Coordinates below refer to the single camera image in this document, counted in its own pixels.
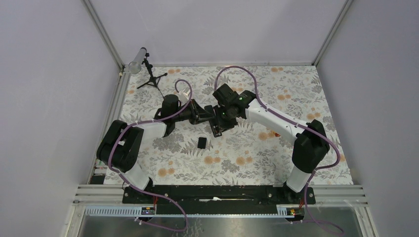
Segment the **black remote control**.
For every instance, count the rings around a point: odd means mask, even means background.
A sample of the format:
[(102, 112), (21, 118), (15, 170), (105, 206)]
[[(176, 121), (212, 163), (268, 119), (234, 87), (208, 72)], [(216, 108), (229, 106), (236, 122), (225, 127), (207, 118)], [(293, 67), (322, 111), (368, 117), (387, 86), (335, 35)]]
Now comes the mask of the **black remote control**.
[(209, 125), (210, 125), (213, 136), (215, 138), (221, 137), (222, 132), (221, 132), (221, 128), (219, 126), (218, 116), (216, 115), (216, 112), (214, 111), (213, 106), (207, 105), (207, 106), (204, 107), (204, 109), (205, 109), (206, 112), (208, 112), (210, 114)]

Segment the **black battery cover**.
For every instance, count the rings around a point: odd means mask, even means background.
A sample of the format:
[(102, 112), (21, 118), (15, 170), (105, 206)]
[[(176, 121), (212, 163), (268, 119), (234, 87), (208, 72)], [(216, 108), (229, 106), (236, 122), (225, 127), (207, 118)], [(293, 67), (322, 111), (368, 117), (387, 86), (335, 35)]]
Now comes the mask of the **black battery cover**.
[(198, 149), (205, 149), (207, 146), (207, 138), (206, 137), (199, 137), (198, 138), (198, 143), (197, 143), (197, 148)]

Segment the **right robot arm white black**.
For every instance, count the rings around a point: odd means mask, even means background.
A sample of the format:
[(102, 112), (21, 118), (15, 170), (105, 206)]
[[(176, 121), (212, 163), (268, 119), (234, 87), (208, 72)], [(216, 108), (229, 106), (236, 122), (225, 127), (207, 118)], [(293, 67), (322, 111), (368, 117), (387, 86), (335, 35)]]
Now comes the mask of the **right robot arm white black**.
[(314, 169), (330, 150), (321, 122), (306, 122), (274, 109), (245, 90), (241, 94), (223, 84), (213, 93), (218, 104), (212, 108), (214, 118), (210, 127), (214, 137), (238, 124), (237, 118), (259, 123), (279, 134), (293, 145), (293, 169), (283, 190), (284, 199), (296, 203), (303, 197), (303, 189)]

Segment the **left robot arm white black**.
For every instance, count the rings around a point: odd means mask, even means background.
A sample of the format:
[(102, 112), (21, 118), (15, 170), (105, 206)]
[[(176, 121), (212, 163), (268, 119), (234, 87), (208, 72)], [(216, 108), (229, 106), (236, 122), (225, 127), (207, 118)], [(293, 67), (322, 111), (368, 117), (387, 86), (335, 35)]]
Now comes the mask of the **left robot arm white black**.
[(112, 171), (123, 175), (125, 182), (136, 187), (134, 196), (147, 203), (153, 198), (153, 190), (147, 186), (150, 177), (137, 162), (142, 141), (169, 136), (177, 122), (187, 120), (191, 124), (200, 124), (213, 118), (211, 106), (202, 108), (194, 99), (181, 102), (177, 95), (167, 95), (152, 120), (133, 126), (121, 120), (113, 121), (96, 151), (96, 157)]

